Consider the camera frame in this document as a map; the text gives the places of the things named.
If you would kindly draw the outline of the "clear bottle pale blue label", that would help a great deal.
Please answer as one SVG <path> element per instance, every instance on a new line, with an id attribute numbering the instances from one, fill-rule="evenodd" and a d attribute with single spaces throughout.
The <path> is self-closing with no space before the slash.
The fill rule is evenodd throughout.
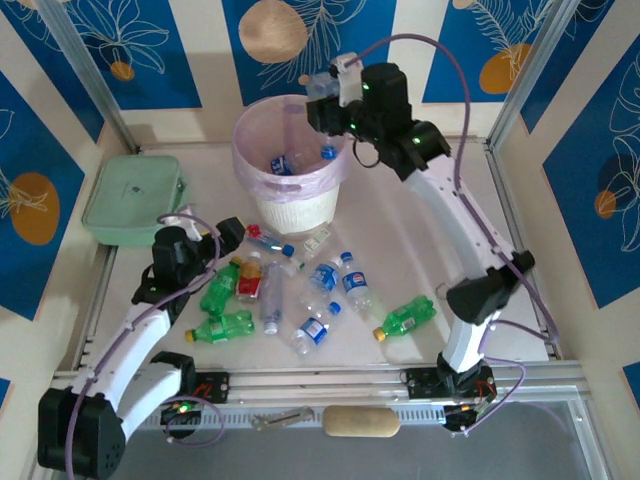
<path id="1" fill-rule="evenodd" d="M 338 97 L 340 84 L 329 72 L 321 72 L 310 77 L 305 85 L 309 102 L 329 97 Z"/>

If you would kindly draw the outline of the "clear bottle red flower label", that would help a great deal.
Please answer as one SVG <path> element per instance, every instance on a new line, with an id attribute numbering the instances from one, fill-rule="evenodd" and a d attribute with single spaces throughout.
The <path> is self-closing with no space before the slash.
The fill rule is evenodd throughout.
<path id="1" fill-rule="evenodd" d="M 286 243 L 280 237 L 258 224 L 249 224 L 246 227 L 245 239 L 266 251 L 281 253 L 288 258 L 295 253 L 293 245 Z"/>

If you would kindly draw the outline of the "bottle red yellow label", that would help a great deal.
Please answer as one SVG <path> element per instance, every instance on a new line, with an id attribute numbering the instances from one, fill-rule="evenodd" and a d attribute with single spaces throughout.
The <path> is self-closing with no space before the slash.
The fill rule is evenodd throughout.
<path id="1" fill-rule="evenodd" d="M 242 302 L 252 302 L 258 299 L 262 281 L 261 254 L 251 252 L 242 262 L 236 285 L 236 296 Z"/>

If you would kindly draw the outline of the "green plastic bottle yellow cap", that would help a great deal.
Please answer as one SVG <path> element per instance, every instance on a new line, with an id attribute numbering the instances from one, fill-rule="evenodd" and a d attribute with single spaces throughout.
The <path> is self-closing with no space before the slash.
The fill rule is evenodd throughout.
<path id="1" fill-rule="evenodd" d="M 236 292 L 240 267 L 243 260 L 239 256 L 231 258 L 229 264 L 221 268 L 209 284 L 207 292 L 200 300 L 200 309 L 211 315 L 224 313 L 226 304 Z"/>
<path id="2" fill-rule="evenodd" d="M 197 328 L 185 332 L 189 343 L 215 344 L 251 335 L 255 331 L 253 315 L 248 310 L 210 316 Z"/>
<path id="3" fill-rule="evenodd" d="M 402 337 L 429 322 L 436 313 L 432 300 L 425 295 L 417 296 L 390 312 L 383 323 L 373 330 L 373 336 L 378 342 L 390 337 Z"/>

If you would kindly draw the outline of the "tall clear bottle white cap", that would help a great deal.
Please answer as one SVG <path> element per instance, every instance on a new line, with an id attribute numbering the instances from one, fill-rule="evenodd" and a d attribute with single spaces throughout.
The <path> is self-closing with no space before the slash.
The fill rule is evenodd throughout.
<path id="1" fill-rule="evenodd" d="M 284 272 L 278 262 L 269 263 L 260 290 L 260 321 L 266 335 L 276 335 L 284 316 Z"/>

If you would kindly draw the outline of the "clear bottle green white label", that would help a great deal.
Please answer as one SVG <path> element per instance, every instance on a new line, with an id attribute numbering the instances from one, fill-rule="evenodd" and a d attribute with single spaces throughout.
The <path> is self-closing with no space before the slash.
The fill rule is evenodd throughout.
<path id="1" fill-rule="evenodd" d="M 294 248 L 293 253 L 283 265 L 285 272 L 293 277 L 310 264 L 329 244 L 332 232 L 322 227 Z"/>

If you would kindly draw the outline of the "small water bottle blue cap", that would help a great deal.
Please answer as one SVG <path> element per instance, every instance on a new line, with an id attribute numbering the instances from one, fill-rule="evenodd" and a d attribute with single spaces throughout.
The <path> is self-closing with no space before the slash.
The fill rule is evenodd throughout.
<path id="1" fill-rule="evenodd" d="M 306 356 L 314 350 L 325 339 L 333 318 L 341 310 L 341 305 L 335 301 L 313 304 L 307 318 L 293 333 L 291 345 L 294 351 Z"/>

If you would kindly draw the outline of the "Pepsi label bottle blue cap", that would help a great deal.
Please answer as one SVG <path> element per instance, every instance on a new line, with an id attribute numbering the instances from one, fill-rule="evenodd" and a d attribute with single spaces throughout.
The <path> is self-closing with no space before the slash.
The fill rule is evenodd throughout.
<path id="1" fill-rule="evenodd" d="M 373 294 L 363 270 L 350 251 L 343 252 L 340 258 L 340 276 L 346 299 L 355 311 L 369 311 L 373 306 Z"/>

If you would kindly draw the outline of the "white ribbed waste bin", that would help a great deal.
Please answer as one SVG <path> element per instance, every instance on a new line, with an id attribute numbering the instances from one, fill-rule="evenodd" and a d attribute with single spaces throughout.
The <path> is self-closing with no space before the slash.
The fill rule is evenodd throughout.
<path id="1" fill-rule="evenodd" d="M 287 203 L 257 199 L 241 186 L 256 202 L 263 220 L 277 232 L 289 235 L 331 222 L 336 211 L 340 185 L 314 198 Z"/>

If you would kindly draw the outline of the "pink plastic bin liner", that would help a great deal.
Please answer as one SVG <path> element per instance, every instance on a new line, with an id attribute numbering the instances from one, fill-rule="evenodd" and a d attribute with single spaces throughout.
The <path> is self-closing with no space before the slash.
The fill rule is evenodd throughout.
<path id="1" fill-rule="evenodd" d="M 271 173 L 272 159 L 290 151 L 332 145 L 338 156 L 311 173 L 279 176 Z M 276 203 L 308 200 L 339 186 L 350 172 L 349 143 L 327 137 L 307 122 L 306 98 L 281 95 L 250 105 L 232 133 L 232 158 L 236 178 L 255 198 Z"/>

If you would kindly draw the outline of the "mint green zip case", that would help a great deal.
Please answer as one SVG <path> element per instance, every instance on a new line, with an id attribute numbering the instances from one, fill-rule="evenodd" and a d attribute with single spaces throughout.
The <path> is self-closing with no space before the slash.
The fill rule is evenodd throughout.
<path id="1" fill-rule="evenodd" d="M 113 157 L 98 174 L 82 224 L 103 245 L 150 246 L 160 228 L 157 218 L 185 203 L 187 185 L 173 156 Z"/>

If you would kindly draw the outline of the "tan oblong sponge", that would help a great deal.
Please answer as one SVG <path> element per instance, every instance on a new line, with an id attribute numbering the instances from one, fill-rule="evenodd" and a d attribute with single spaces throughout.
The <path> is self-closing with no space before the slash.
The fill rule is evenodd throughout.
<path id="1" fill-rule="evenodd" d="M 390 408 L 332 405 L 322 415 L 322 428 L 331 437 L 391 438 L 400 427 Z"/>

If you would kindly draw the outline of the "slotted metal strip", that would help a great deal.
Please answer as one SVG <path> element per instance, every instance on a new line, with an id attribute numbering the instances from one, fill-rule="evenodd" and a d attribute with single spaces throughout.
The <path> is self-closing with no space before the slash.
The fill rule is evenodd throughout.
<path id="1" fill-rule="evenodd" d="M 314 427 L 322 425 L 322 415 L 327 407 L 311 407 L 314 418 L 294 426 Z M 415 404 L 390 407 L 400 419 L 401 425 L 441 425 L 446 428 L 457 427 L 456 421 L 467 424 L 472 420 L 474 410 L 463 410 L 459 406 L 442 406 L 431 404 Z M 126 439 L 140 427 L 168 428 L 175 437 L 190 432 L 199 426 L 219 429 L 253 428 L 251 418 L 257 414 L 269 414 L 290 409 L 254 408 L 232 409 L 225 405 L 205 405 L 194 401 L 174 401 L 161 405 L 153 411 L 146 412 L 141 408 L 129 408 L 113 413 L 109 410 L 99 413 L 95 418 L 89 412 L 81 412 L 76 423 L 76 433 L 86 437 L 92 431 L 107 434 L 122 434 Z"/>

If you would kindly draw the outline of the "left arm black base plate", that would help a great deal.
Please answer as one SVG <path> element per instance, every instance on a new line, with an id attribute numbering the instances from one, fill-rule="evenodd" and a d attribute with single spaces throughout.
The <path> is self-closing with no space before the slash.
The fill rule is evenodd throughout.
<path id="1" fill-rule="evenodd" d="M 197 372 L 192 395 L 212 404 L 227 402 L 230 391 L 230 374 L 225 371 Z"/>

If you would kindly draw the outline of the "aluminium frame post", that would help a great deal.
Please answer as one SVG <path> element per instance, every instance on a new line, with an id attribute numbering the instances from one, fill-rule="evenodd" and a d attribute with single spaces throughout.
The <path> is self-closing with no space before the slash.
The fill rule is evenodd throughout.
<path id="1" fill-rule="evenodd" d="M 115 133 L 116 138 L 129 154 L 139 153 L 140 146 L 124 122 L 111 90 L 64 6 L 58 0 L 33 0 L 33 2 L 66 61 L 74 70 L 105 122 Z"/>
<path id="2" fill-rule="evenodd" d="M 553 0 L 529 54 L 506 96 L 496 122 L 486 138 L 490 153 L 496 153 L 520 116 L 520 110 L 538 81 L 580 0 Z"/>

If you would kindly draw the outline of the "aluminium cross rail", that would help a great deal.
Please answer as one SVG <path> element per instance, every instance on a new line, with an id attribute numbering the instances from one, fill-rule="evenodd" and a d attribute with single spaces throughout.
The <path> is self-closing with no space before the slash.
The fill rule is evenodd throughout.
<path id="1" fill-rule="evenodd" d="M 516 386 L 516 401 L 556 401 L 590 395 L 581 367 L 575 362 L 532 363 L 521 373 L 514 366 L 494 366 L 493 384 L 504 395 Z M 351 370 L 233 371 L 223 388 L 229 405 L 276 406 L 309 402 L 314 405 L 408 402 L 411 382 L 391 367 Z"/>

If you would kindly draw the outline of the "flat metal bracket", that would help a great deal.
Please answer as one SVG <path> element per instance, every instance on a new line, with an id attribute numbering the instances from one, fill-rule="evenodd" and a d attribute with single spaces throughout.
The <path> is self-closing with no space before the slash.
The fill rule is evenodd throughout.
<path id="1" fill-rule="evenodd" d="M 312 420 L 313 418 L 314 410 L 311 407 L 303 406 L 282 412 L 254 415 L 251 418 L 251 426 L 257 431 L 264 431 L 275 428 L 284 428 Z"/>

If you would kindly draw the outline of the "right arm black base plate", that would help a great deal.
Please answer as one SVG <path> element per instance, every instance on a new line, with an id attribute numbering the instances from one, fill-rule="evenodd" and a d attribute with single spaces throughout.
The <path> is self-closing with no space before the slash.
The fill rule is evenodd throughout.
<path id="1" fill-rule="evenodd" d="M 492 369 L 481 365 L 465 373 L 444 372 L 436 367 L 409 368 L 403 371 L 409 398 L 430 400 L 473 400 L 488 398 L 493 401 L 496 388 L 490 382 Z"/>

